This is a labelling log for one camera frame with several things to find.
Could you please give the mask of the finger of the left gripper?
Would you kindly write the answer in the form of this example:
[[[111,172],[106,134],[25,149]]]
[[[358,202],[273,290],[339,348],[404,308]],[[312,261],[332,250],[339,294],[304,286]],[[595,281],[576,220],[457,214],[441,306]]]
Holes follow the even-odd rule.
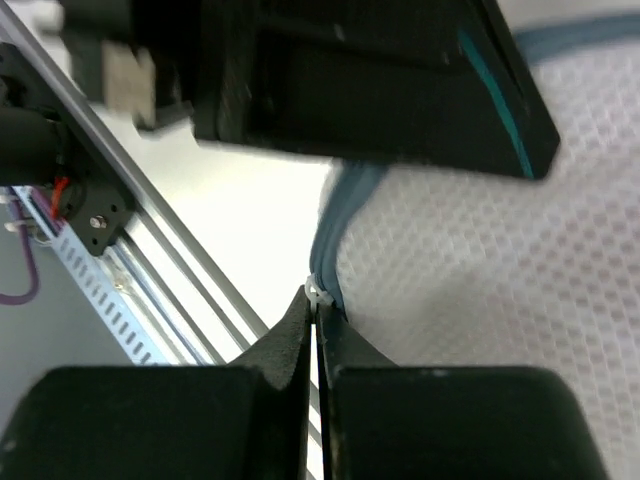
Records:
[[[206,1],[200,140],[528,180],[560,137],[494,1]]]

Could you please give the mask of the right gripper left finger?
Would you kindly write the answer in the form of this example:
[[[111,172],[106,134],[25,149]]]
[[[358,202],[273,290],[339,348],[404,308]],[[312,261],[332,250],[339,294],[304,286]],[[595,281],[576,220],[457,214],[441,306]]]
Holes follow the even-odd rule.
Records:
[[[225,366],[60,367],[1,439],[5,479],[303,479],[310,303]]]

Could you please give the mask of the blue-trimmed white mesh laundry bag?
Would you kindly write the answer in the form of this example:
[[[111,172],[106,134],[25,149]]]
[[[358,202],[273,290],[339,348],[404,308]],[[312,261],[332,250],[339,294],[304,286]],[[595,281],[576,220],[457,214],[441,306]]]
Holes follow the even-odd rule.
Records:
[[[336,168],[308,286],[385,355],[559,373],[610,475],[639,475],[639,16],[516,37],[560,131],[537,183]]]

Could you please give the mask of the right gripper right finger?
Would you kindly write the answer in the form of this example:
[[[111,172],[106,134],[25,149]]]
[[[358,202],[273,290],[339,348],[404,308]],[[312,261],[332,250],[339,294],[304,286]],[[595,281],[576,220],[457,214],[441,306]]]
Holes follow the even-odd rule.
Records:
[[[315,313],[328,479],[604,479],[567,384],[538,367],[401,367]]]

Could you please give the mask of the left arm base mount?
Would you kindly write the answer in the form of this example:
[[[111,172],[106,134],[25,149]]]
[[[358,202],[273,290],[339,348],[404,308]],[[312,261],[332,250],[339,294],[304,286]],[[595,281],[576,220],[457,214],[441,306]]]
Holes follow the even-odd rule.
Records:
[[[77,148],[53,183],[51,213],[75,232],[94,257],[114,245],[136,209],[136,200],[100,155]]]

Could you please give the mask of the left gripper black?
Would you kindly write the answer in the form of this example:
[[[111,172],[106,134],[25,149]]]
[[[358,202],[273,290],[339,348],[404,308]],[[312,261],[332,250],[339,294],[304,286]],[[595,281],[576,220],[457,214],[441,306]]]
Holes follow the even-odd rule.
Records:
[[[57,36],[87,99],[155,131],[193,113],[200,1],[61,1]]]

